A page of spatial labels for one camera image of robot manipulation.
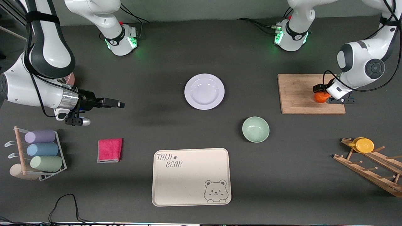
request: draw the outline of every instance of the orange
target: orange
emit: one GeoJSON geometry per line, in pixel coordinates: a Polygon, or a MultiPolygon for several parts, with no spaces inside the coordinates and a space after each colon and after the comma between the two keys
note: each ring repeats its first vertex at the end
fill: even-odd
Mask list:
{"type": "Polygon", "coordinates": [[[330,97],[331,97],[331,95],[329,95],[329,93],[327,93],[327,92],[316,92],[316,93],[314,93],[314,100],[317,103],[325,103],[326,100],[328,98],[330,98],[330,97]]]}

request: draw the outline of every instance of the folded cloth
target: folded cloth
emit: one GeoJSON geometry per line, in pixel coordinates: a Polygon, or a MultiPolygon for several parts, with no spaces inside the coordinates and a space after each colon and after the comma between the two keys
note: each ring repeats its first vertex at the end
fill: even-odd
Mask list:
{"type": "Polygon", "coordinates": [[[98,163],[119,162],[122,138],[98,141],[98,163]]]}

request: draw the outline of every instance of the yellow mug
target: yellow mug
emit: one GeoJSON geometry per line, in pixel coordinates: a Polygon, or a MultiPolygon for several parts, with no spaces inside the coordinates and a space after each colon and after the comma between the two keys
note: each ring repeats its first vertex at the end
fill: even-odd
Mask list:
{"type": "Polygon", "coordinates": [[[369,153],[374,150],[374,143],[367,138],[359,137],[348,144],[349,147],[353,148],[358,153],[369,153]]]}

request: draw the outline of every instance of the bowl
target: bowl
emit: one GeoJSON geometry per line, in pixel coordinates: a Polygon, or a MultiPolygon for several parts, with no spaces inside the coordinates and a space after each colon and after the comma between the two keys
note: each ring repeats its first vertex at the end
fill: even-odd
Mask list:
{"type": "Polygon", "coordinates": [[[269,125],[264,119],[254,116],[244,121],[242,131],[247,140],[253,143],[259,143],[267,139],[269,135],[269,125]]]}

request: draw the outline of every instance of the dark gray tabletop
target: dark gray tabletop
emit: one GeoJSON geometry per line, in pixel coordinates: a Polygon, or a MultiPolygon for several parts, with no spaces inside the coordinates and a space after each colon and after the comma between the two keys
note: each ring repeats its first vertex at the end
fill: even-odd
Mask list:
{"type": "MultiPolygon", "coordinates": [[[[346,106],[345,115],[283,115],[279,103],[277,74],[339,73],[341,45],[364,39],[377,25],[377,16],[319,18],[307,43],[289,53],[246,21],[151,23],[144,25],[139,48],[123,57],[107,49],[95,26],[63,27],[77,61],[76,84],[119,99],[126,108],[93,109],[85,113],[90,126],[71,127],[44,117],[39,107],[5,102],[0,144],[14,139],[15,125],[58,130],[68,170],[46,181],[19,180],[8,173],[18,161],[7,155],[16,149],[2,148],[0,215],[43,221],[58,197],[73,193],[81,217],[98,222],[401,225],[402,199],[331,158],[348,151],[340,138],[358,136],[385,145],[384,154],[401,154],[401,73],[383,89],[355,93],[358,103],[346,106]],[[223,102],[209,111],[196,110],[184,99],[186,82],[200,73],[214,74],[225,85],[223,102]],[[265,142],[242,137],[240,126],[250,116],[269,123],[265,142]],[[96,163],[97,141],[106,138],[124,138],[119,163],[96,163]],[[221,147],[230,158],[229,204],[152,204],[156,151],[221,147]]],[[[11,52],[9,59],[21,51],[11,52]]],[[[396,58],[394,51],[386,75],[370,87],[390,77],[396,58]]],[[[363,166],[375,166],[352,156],[360,159],[363,166]]],[[[75,220],[72,199],[59,204],[54,220],[75,220]]]]}

